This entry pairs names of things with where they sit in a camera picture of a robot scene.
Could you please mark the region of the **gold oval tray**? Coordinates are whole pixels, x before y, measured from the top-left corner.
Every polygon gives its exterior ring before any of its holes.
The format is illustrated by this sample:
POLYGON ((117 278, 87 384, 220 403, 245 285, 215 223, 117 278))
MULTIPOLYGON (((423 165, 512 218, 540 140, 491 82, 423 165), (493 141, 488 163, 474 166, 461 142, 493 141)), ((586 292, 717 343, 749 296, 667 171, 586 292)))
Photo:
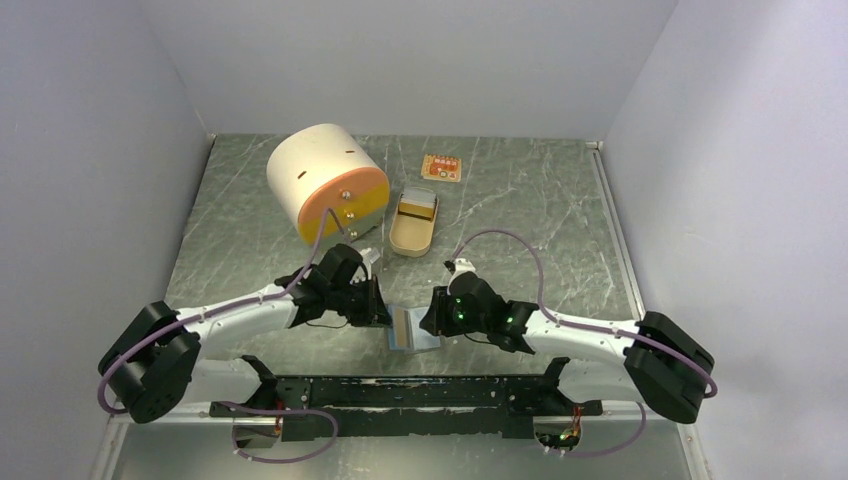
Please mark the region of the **gold oval tray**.
POLYGON ((389 234, 389 244, 393 252, 413 258, 424 256, 432 244, 438 208, 439 201, 435 218, 428 222, 398 215, 396 207, 389 234))

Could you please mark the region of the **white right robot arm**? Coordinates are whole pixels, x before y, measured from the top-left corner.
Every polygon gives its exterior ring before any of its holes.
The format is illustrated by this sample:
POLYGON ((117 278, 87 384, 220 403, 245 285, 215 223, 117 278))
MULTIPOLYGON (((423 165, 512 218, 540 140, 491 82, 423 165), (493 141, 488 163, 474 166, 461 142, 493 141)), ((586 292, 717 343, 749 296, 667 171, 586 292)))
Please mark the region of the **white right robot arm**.
POLYGON ((564 359, 559 376, 539 389, 542 406, 553 414, 575 403, 628 401, 692 424, 711 391, 714 358, 659 312, 627 321, 550 312, 506 300, 475 273, 464 272, 434 288, 419 326, 433 336, 480 333, 503 351, 564 359))

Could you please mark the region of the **gold credit card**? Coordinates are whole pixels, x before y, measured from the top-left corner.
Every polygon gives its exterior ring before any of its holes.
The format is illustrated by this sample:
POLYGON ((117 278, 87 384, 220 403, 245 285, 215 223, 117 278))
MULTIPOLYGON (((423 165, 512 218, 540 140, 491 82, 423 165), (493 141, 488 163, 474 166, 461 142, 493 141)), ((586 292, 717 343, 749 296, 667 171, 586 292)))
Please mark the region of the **gold credit card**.
POLYGON ((403 307, 393 306, 391 317, 390 347, 394 350, 409 350, 411 345, 409 311, 403 307))

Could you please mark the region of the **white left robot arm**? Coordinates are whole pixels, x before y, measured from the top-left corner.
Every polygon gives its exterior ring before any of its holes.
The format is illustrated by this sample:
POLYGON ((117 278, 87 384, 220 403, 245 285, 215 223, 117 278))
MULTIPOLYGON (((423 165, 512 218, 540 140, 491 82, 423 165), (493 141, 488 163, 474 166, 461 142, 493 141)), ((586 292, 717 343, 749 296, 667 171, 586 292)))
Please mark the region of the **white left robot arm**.
POLYGON ((352 327, 392 324, 374 265, 374 248, 330 248, 318 263, 263 289, 208 306, 142 308, 100 360, 100 407, 150 423, 174 408, 210 403, 261 416, 285 406, 279 381, 252 355, 219 354, 252 336, 305 325, 332 312, 352 327))

